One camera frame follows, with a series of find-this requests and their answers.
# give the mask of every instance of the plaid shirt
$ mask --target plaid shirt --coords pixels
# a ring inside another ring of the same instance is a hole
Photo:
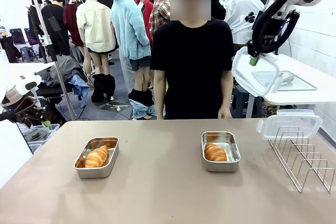
[[[170,0],[154,0],[153,11],[149,18],[151,37],[160,26],[170,20]]]

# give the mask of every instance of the light blue jacket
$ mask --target light blue jacket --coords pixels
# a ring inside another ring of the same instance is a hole
[[[113,0],[111,20],[124,56],[138,60],[151,55],[143,16],[134,0]]]

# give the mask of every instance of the metal dish rack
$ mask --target metal dish rack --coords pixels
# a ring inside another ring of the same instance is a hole
[[[303,132],[300,132],[299,127],[282,126],[278,129],[275,139],[268,139],[268,141],[298,192],[301,193],[303,191],[308,175],[312,170],[323,183],[327,191],[331,193],[335,169],[328,167],[328,160],[323,159],[321,153],[315,152],[315,146],[309,144],[308,138],[303,137]],[[305,163],[308,164],[308,170],[306,173],[303,173],[303,175],[305,175],[302,177],[304,180],[303,182],[300,182],[299,175],[302,174],[303,169],[306,169],[303,168],[307,166]]]

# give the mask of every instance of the stainless steel tray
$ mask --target stainless steel tray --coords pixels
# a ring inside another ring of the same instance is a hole
[[[212,143],[222,147],[227,156],[226,162],[209,161],[205,157],[205,144]],[[240,153],[232,133],[226,131],[204,132],[202,134],[203,164],[209,172],[235,172],[240,161]]]
[[[109,149],[109,161],[107,165],[98,168],[84,168],[87,155],[103,145],[106,145]],[[73,166],[80,178],[105,178],[110,175],[118,153],[119,140],[117,137],[95,137],[86,144]]]

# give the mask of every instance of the maroon sweater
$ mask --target maroon sweater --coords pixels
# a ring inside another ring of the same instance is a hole
[[[63,21],[64,25],[68,28],[71,33],[72,43],[75,46],[81,47],[84,46],[83,41],[80,38],[78,26],[77,26],[77,18],[76,11],[79,3],[73,3],[64,7],[63,11]]]

